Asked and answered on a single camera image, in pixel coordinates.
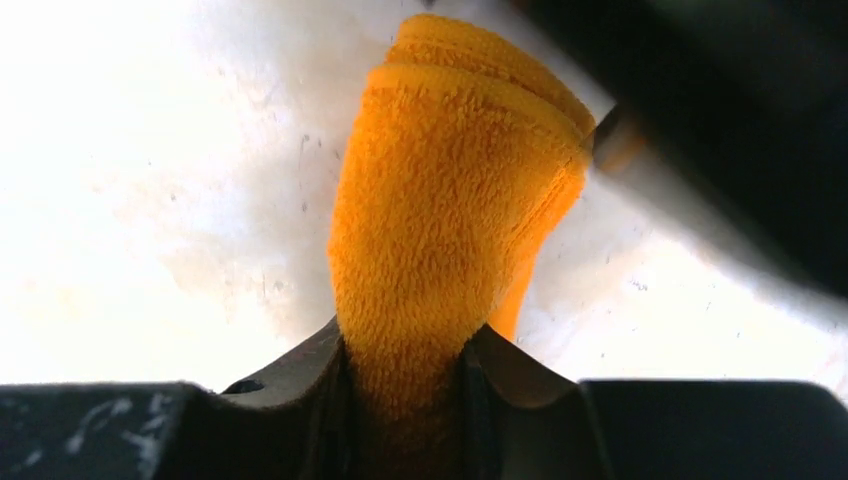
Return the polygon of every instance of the blurred black object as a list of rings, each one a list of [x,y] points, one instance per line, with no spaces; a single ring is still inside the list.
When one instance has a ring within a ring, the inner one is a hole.
[[[848,4],[513,3],[776,262],[848,295]]]
[[[463,351],[469,479],[833,480],[848,412],[802,383],[572,383],[484,327]],[[335,321],[224,394],[0,388],[0,478],[345,479],[356,447]]]

